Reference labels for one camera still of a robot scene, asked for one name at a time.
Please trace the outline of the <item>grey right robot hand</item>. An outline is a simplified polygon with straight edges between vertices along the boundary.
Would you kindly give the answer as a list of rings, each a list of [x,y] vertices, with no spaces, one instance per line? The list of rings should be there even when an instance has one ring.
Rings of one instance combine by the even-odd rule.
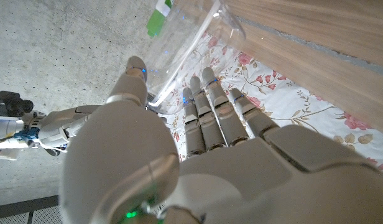
[[[67,151],[67,145],[88,121],[98,105],[84,105],[45,114],[32,111],[22,117],[24,129],[18,139],[41,147],[51,156]]]

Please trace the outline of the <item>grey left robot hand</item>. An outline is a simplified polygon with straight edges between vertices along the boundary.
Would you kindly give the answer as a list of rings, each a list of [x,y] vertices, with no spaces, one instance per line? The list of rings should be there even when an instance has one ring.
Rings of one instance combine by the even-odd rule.
[[[60,184],[64,223],[383,223],[383,171],[307,128],[278,127],[238,90],[228,103],[254,137],[180,161],[145,109],[147,72],[127,61],[105,104],[70,141]]]

